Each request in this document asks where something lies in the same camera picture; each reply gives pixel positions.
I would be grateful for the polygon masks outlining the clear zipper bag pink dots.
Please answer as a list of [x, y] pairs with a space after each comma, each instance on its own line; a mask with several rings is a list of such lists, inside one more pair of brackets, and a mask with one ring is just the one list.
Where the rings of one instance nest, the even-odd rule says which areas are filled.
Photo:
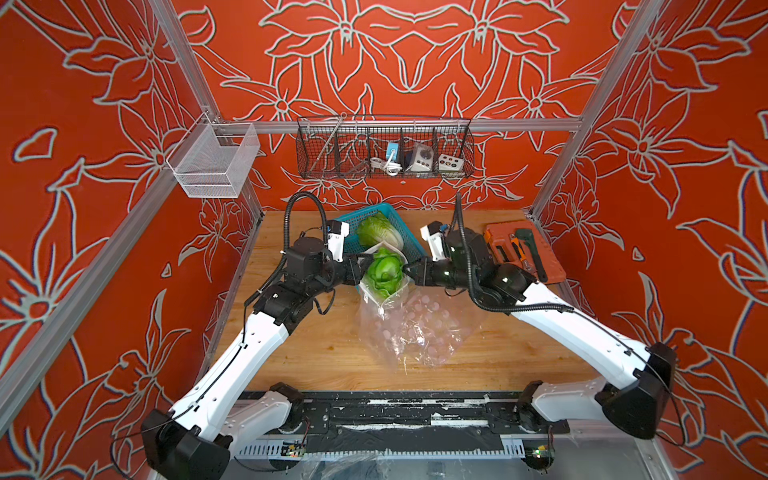
[[359, 337], [390, 366], [406, 361], [443, 365], [487, 319], [467, 295], [420, 287], [405, 274], [400, 290], [380, 301], [364, 277], [358, 286]]

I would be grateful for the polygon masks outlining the chinese cabbage long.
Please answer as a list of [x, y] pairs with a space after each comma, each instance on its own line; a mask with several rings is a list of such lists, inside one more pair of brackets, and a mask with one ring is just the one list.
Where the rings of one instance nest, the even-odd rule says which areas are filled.
[[380, 300], [396, 294], [403, 285], [405, 265], [399, 253], [381, 246], [373, 253], [373, 262], [365, 273], [367, 288]]

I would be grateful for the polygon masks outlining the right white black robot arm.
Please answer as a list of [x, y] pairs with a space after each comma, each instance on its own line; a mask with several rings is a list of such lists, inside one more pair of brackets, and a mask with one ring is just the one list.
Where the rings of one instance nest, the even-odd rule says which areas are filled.
[[450, 224], [434, 221], [420, 233], [430, 253], [403, 269], [416, 285], [464, 290], [477, 308], [525, 322], [597, 372], [584, 382], [530, 382], [515, 407], [524, 431], [538, 433], [559, 421], [596, 420], [638, 439], [658, 436], [664, 411], [674, 403], [677, 355], [672, 348], [622, 335], [562, 300], [543, 279], [513, 263], [497, 262], [483, 237], [466, 227], [460, 203]]

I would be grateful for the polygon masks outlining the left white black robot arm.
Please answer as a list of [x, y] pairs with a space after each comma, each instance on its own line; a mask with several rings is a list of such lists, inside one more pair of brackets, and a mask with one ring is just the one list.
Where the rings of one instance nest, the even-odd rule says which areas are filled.
[[328, 220], [320, 199], [292, 195], [283, 220], [278, 265], [244, 303], [243, 328], [208, 372], [169, 411], [155, 409], [139, 436], [148, 466], [166, 479], [219, 479], [231, 456], [261, 435], [300, 424], [302, 395], [286, 385], [269, 389], [256, 404], [231, 411], [269, 357], [311, 312], [326, 314], [317, 297], [340, 285], [356, 286], [373, 262], [347, 253], [349, 227]]

